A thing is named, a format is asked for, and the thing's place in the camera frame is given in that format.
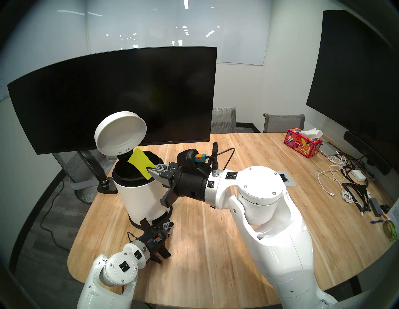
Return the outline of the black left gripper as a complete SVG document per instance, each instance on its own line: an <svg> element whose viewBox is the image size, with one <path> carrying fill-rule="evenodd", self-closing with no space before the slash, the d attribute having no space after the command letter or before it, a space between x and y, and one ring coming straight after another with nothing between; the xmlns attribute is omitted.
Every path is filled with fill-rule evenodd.
<svg viewBox="0 0 399 309"><path fill-rule="evenodd" d="M174 223L171 221L156 222L154 225L150 225L146 218L140 221L140 225L143 229L144 234L139 237L145 247L146 252L150 254L150 260L160 264L161 260L157 257L157 253L162 258L167 259L171 256L170 252L165 247L165 242L172 234Z"/></svg>

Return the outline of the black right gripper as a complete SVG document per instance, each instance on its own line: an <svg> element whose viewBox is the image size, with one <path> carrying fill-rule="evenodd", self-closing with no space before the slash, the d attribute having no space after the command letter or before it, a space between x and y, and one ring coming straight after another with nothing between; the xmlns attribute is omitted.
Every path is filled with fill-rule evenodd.
<svg viewBox="0 0 399 309"><path fill-rule="evenodd" d="M205 201L207 165L189 170L178 164L156 164L155 167L147 167L147 171L158 182L169 185L168 191L160 199L162 206L171 207L179 197Z"/></svg>

